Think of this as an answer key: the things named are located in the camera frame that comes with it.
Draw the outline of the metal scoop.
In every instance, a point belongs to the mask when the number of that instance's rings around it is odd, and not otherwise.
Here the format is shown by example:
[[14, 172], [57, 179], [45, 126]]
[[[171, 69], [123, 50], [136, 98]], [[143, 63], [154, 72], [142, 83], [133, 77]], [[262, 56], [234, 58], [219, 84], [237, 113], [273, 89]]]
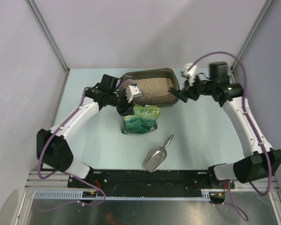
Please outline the metal scoop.
[[150, 173], [154, 172], [156, 168], [166, 159], [167, 150], [171, 141], [173, 140], [174, 135], [171, 135], [163, 146], [154, 147], [148, 154], [146, 160], [143, 163], [143, 168]]

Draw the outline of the green litter bag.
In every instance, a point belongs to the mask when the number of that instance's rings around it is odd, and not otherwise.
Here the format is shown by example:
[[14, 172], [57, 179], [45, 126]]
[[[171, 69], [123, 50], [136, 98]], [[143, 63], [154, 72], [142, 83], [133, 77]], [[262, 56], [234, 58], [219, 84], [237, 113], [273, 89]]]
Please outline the green litter bag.
[[157, 119], [161, 110], [155, 105], [135, 105], [134, 115], [123, 117], [121, 133], [126, 135], [142, 135], [157, 130]]

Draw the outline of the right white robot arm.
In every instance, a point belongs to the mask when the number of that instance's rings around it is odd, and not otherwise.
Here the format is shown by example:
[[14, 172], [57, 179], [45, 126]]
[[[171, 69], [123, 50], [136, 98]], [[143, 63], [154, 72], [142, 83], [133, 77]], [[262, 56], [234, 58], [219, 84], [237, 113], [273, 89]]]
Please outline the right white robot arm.
[[170, 89], [170, 93], [183, 102], [198, 100], [200, 96], [212, 96], [230, 118], [240, 140], [244, 158], [230, 164], [209, 167], [207, 184], [218, 188], [224, 180], [248, 183], [272, 177], [281, 164], [281, 150], [275, 150], [262, 134], [248, 100], [243, 97], [241, 84], [231, 83], [226, 62], [209, 64], [209, 78], [201, 80], [197, 66], [186, 64], [181, 75], [186, 79], [181, 90]]

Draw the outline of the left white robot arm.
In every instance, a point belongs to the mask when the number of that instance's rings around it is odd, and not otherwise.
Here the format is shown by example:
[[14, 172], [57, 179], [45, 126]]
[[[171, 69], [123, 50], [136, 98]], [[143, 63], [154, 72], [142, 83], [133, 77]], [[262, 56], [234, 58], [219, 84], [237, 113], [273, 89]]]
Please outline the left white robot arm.
[[48, 130], [37, 133], [37, 172], [41, 175], [41, 166], [46, 164], [55, 171], [78, 177], [83, 187], [90, 187], [94, 175], [90, 167], [76, 159], [69, 142], [80, 128], [103, 107], [112, 106], [120, 116], [133, 115], [134, 99], [141, 96], [141, 89], [133, 80], [123, 81], [104, 74], [101, 81], [93, 87], [85, 87], [79, 104], [60, 123]]

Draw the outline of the brown litter box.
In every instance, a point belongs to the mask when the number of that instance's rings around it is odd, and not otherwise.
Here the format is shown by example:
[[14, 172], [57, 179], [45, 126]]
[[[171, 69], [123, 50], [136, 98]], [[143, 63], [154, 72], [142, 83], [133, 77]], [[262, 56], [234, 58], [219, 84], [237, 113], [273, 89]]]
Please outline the brown litter box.
[[141, 106], [172, 106], [178, 98], [169, 92], [171, 88], [178, 90], [179, 84], [174, 71], [170, 68], [158, 68], [125, 73], [123, 81], [131, 79], [141, 89], [142, 95], [134, 99]]

